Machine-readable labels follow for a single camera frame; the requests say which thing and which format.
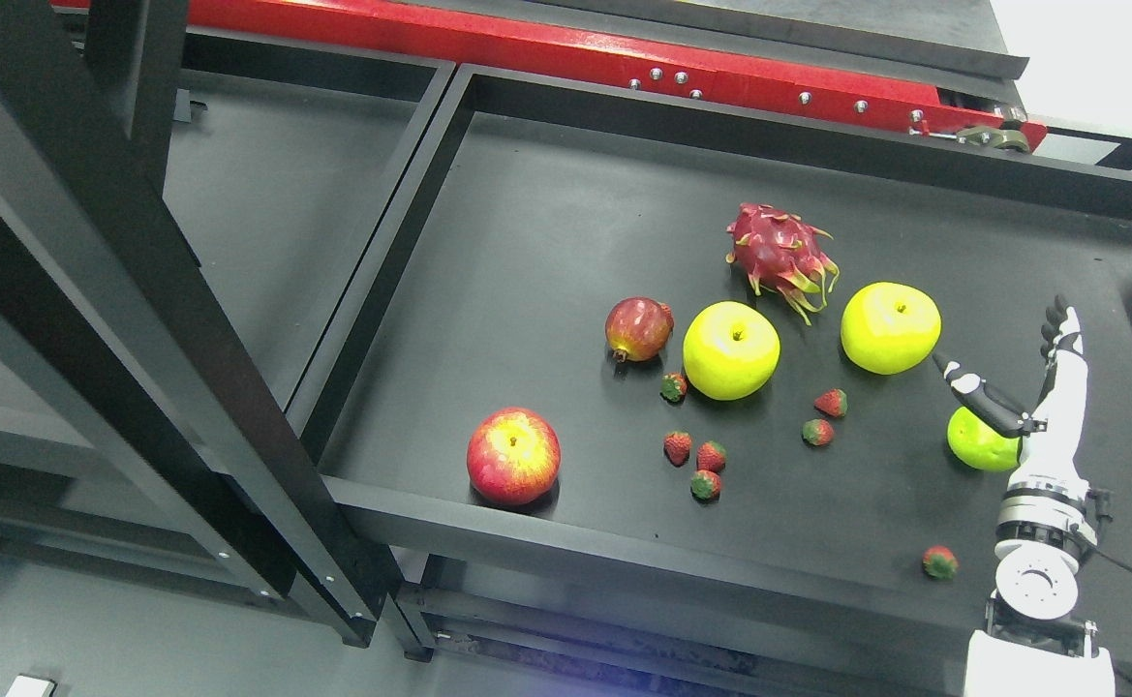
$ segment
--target apple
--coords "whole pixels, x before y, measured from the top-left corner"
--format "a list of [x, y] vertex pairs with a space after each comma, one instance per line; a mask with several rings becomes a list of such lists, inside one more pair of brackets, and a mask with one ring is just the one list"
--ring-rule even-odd
[[855, 292], [841, 313], [841, 348], [873, 373], [912, 369], [941, 338], [941, 310], [925, 292], [901, 283], [873, 283]]
[[740, 399], [773, 377], [781, 337], [773, 324], [746, 304], [724, 300], [695, 315], [681, 339], [691, 386], [713, 399]]
[[543, 416], [507, 406], [482, 420], [466, 446], [475, 491], [499, 506], [530, 504], [552, 489], [561, 450]]
[[990, 473], [1012, 471], [1018, 466], [1019, 438], [1004, 438], [983, 423], [966, 406], [957, 407], [949, 420], [949, 447], [957, 458]]

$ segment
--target green apple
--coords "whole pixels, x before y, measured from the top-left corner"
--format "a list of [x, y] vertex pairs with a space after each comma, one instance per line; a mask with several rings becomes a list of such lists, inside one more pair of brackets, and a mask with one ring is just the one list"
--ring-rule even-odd
[[1012, 471], [1018, 466], [1018, 440], [992, 431], [992, 427], [966, 406], [959, 407], [949, 420], [950, 449], [976, 471]]
[[781, 337], [773, 324], [726, 300], [703, 309], [681, 339], [681, 362], [691, 387], [713, 399], [740, 399], [773, 377]]
[[941, 310], [925, 292], [901, 283], [873, 283], [855, 292], [841, 313], [841, 348], [873, 373], [912, 369], [941, 338]]

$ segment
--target metal beam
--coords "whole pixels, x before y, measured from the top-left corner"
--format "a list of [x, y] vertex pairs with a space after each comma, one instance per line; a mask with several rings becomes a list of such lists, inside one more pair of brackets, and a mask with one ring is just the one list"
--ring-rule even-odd
[[129, 561], [110, 560], [83, 552], [61, 550], [57, 547], [11, 540], [2, 535], [0, 535], [0, 557], [33, 561], [37, 565], [70, 570], [70, 573], [87, 573], [97, 575], [97, 577], [137, 584], [137, 586], [156, 587], [160, 591], [195, 595], [199, 599], [222, 601], [222, 603], [232, 605], [306, 619], [303, 609], [299, 605], [252, 599], [251, 592], [242, 586], [194, 577], [189, 574], [132, 565]]
[[71, 480], [122, 479], [61, 416], [7, 406], [0, 406], [0, 463]]
[[463, 631], [739, 694], [938, 694], [454, 591], [408, 584], [405, 601], [438, 618], [438, 647]]
[[0, 525], [19, 526], [32, 533], [70, 535], [105, 547], [152, 552], [177, 560], [212, 562], [212, 552], [200, 547], [189, 534], [57, 506], [0, 498]]
[[51, 8], [0, 3], [0, 210], [146, 391], [218, 464], [348, 614], [401, 580], [341, 516]]
[[139, 166], [165, 184], [188, 0], [92, 0], [84, 64], [130, 138]]
[[0, 217], [0, 361], [238, 583], [291, 585], [291, 552], [239, 501]]

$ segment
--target tray rim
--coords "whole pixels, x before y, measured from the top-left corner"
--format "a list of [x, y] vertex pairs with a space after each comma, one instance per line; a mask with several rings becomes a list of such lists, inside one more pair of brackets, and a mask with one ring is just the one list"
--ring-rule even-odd
[[[500, 89], [515, 93], [520, 102], [514, 106], [500, 107], [503, 104], [499, 101], [503, 97]], [[551, 103], [544, 103], [543, 98], [540, 98], [552, 92], [571, 93], [584, 105], [575, 106], [571, 113], [555, 111]], [[826, 163], [806, 162], [803, 158], [809, 154], [796, 150], [795, 146], [790, 145], [788, 154], [799, 160], [769, 157], [781, 162], [812, 164], [833, 171], [850, 172], [855, 172], [854, 167], [858, 166], [857, 173], [891, 178], [906, 181], [908, 184], [937, 186], [942, 189], [995, 196], [995, 198], [1062, 208], [1083, 215], [1132, 221], [1132, 172], [1103, 171], [1088, 164], [1055, 162], [1055, 160], [1024, 158], [1003, 150], [959, 147], [955, 144], [935, 143], [929, 138], [899, 136], [849, 124], [823, 123], [800, 117], [769, 114], [765, 111], [746, 110], [746, 107], [631, 92], [604, 85], [521, 74], [516, 70], [460, 66], [458, 74], [455, 75], [449, 91], [443, 98], [439, 113], [426, 132], [419, 153], [415, 154], [412, 166], [408, 169], [405, 180], [398, 187], [392, 207], [377, 231], [370, 256], [365, 258], [365, 265], [361, 265], [362, 268], [357, 274], [357, 278], [362, 278], [360, 286], [367, 287], [368, 293], [362, 298], [363, 308], [357, 317], [357, 322], [350, 327], [345, 347], [348, 354], [335, 365], [335, 371], [331, 376], [332, 385], [323, 391], [321, 402], [317, 404], [318, 411], [305, 429], [305, 440], [312, 441], [309, 449], [323, 453], [329, 440], [335, 420], [334, 423], [327, 422], [340, 415], [341, 407], [349, 398], [350, 385], [362, 365], [367, 348], [375, 339], [384, 318], [385, 307], [396, 291], [402, 269], [405, 268], [419, 241], [419, 233], [439, 187], [445, 182], [473, 113], [482, 111], [482, 113], [530, 118], [547, 123], [586, 129], [591, 128], [591, 124], [604, 123], [602, 119], [609, 118], [614, 110], [627, 106], [650, 111], [654, 115], [676, 113], [684, 123], [688, 123], [689, 119], [719, 119], [723, 123], [744, 122], [754, 128], [771, 128], [778, 132], [788, 130], [806, 134], [818, 141], [864, 147], [859, 154], [871, 160], [864, 162], [854, 157], [847, 158], [847, 153], [839, 150], [827, 154]], [[620, 136], [649, 137], [646, 129], [651, 128], [653, 130], [650, 132], [662, 136], [655, 137], [655, 140], [692, 146], [706, 146], [706, 143], [714, 140], [714, 137], [707, 136], [706, 129], [677, 129], [662, 120], [653, 127], [649, 123], [655, 119], [642, 118], [645, 115], [646, 113], [641, 113], [640, 118], [621, 119], [619, 123], [610, 124], [610, 128], [601, 126], [593, 130], [616, 132]], [[764, 147], [764, 150], [751, 153], [751, 150], [735, 149], [732, 146], [711, 147], [711, 149], [766, 157], [770, 145], [766, 143], [757, 145]], [[903, 166], [902, 163], [881, 163], [881, 155], [889, 153], [912, 156], [914, 162], [910, 166]], [[963, 172], [964, 177], [957, 181], [942, 183], [936, 178], [929, 177], [934, 172], [954, 171], [959, 164], [971, 164], [974, 169]], [[1018, 178], [1034, 180], [1035, 189], [1029, 192], [1018, 190], [1009, 186], [1009, 180], [1004, 178], [992, 178], [994, 173], [1011, 172], [1018, 173]], [[976, 186], [983, 184], [983, 181], [988, 183], [978, 187], [977, 191]], [[1062, 190], [1065, 190], [1065, 187], [1062, 182], [1079, 184], [1084, 191], [1114, 196], [1115, 206], [1106, 205], [1104, 201], [1096, 205], [1089, 196], [1064, 195]], [[1031, 196], [1039, 191], [1056, 193], [1048, 196], [1048, 203], [1045, 204]], [[1126, 212], [1129, 215], [1112, 216], [1112, 212]], [[861, 586], [816, 574], [799, 573], [773, 563], [734, 560], [728, 557], [709, 559], [702, 552], [680, 550], [659, 542], [624, 537], [615, 533], [584, 530], [533, 517], [509, 517], [513, 513], [441, 501], [423, 494], [361, 484], [358, 481], [327, 475], [324, 480], [335, 501], [348, 510], [348, 515], [357, 520], [357, 525], [365, 533], [375, 533], [376, 540], [400, 547], [415, 548], [420, 544], [422, 548], [426, 541], [436, 541], [445, 544], [447, 550], [437, 548], [428, 551], [443, 552], [454, 559], [484, 561], [498, 567], [526, 570], [525, 566], [509, 566], [512, 551], [534, 550], [549, 557], [559, 556], [556, 559], [557, 566], [549, 561], [548, 565], [540, 567], [543, 570], [556, 569], [552, 570], [554, 574], [573, 569], [574, 573], [595, 573], [600, 574], [601, 578], [610, 579], [624, 573], [632, 574], [635, 578], [642, 578], [642, 574], [646, 573], [662, 573], [667, 577], [686, 579], [687, 583], [701, 587], [712, 587], [720, 591], [720, 595], [738, 594], [746, 599], [748, 593], [754, 593], [756, 596], [763, 594], [763, 599], [791, 596], [817, 608], [832, 605], [855, 613], [878, 614], [886, 631], [873, 633], [867, 639], [876, 635], [881, 636], [880, 640], [886, 640], [887, 636], [903, 638], [902, 631], [911, 628], [920, 631], [924, 627], [968, 633], [975, 629], [975, 618], [981, 617], [977, 608], [981, 608], [983, 599], [971, 600], [969, 603], [921, 599], [910, 592]], [[615, 545], [614, 540], [621, 542]], [[621, 548], [621, 553], [614, 551], [616, 547]], [[667, 553], [664, 548], [677, 553]], [[717, 561], [717, 565], [701, 563], [700, 560], [703, 559]]]

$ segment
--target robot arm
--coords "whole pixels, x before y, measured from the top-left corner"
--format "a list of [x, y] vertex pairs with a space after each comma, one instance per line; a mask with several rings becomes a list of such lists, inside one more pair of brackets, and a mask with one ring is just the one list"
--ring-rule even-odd
[[1095, 623], [1070, 618], [1084, 560], [1074, 534], [1091, 543], [1096, 534], [1087, 520], [1095, 496], [1074, 465], [1088, 367], [1078, 312], [1064, 298], [1048, 308], [1043, 336], [1047, 370], [1029, 413], [960, 363], [934, 355], [957, 399], [1002, 436], [1021, 438], [996, 519], [1001, 563], [986, 631], [969, 644], [966, 697], [1115, 694], [1110, 657], [1094, 644]]

